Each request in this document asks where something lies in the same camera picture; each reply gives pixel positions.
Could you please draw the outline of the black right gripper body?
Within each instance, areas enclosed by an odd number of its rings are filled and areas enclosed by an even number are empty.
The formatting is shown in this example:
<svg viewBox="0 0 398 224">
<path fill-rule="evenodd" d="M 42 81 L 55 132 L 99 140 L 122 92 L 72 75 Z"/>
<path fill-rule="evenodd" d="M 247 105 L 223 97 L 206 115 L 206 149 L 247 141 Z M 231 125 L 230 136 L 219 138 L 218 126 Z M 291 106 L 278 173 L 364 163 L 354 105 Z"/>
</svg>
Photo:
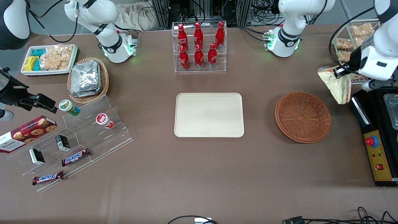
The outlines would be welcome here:
<svg viewBox="0 0 398 224">
<path fill-rule="evenodd" d="M 8 72 L 10 68 L 1 68 L 0 72 L 0 102 L 8 106 L 21 106 L 20 101 L 28 98 L 29 86 L 23 84 Z"/>
</svg>

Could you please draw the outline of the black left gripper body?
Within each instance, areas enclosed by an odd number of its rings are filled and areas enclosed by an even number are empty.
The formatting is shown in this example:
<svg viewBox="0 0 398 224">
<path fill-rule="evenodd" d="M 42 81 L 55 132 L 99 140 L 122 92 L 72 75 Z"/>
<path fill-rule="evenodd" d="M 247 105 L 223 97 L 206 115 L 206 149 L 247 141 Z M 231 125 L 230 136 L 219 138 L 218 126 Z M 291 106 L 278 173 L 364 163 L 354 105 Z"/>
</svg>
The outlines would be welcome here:
<svg viewBox="0 0 398 224">
<path fill-rule="evenodd" d="M 356 48 L 350 55 L 350 59 L 348 62 L 344 63 L 342 65 L 342 68 L 344 69 L 343 74 L 359 74 L 358 70 L 360 68 L 360 63 L 361 63 L 361 47 Z"/>
</svg>

